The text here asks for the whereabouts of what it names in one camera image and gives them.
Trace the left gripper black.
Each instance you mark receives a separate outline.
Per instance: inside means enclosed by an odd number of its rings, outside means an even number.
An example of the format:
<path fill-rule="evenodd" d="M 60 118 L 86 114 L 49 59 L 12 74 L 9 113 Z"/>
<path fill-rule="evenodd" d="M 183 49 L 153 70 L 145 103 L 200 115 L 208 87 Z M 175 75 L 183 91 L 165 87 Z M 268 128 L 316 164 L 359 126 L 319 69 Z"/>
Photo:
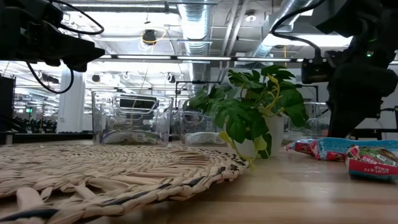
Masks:
<path fill-rule="evenodd" d="M 30 63 L 44 62 L 50 66 L 64 64 L 77 72 L 86 72 L 89 62 L 105 55 L 94 42 L 72 37 L 61 48 L 62 57 L 57 54 L 56 36 L 63 13 L 51 1 L 19 0 L 22 9 L 22 47 L 18 59 Z"/>

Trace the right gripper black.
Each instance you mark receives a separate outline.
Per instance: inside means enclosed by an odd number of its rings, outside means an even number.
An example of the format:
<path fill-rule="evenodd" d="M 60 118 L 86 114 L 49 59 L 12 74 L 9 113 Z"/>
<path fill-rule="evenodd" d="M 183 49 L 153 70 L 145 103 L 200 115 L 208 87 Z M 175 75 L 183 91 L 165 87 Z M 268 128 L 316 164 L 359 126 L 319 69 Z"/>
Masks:
<path fill-rule="evenodd" d="M 357 127 L 358 120 L 375 118 L 382 99 L 397 87 L 397 74 L 388 66 L 390 61 L 376 58 L 343 60 L 328 59 L 331 112 L 328 137 L 345 138 Z"/>

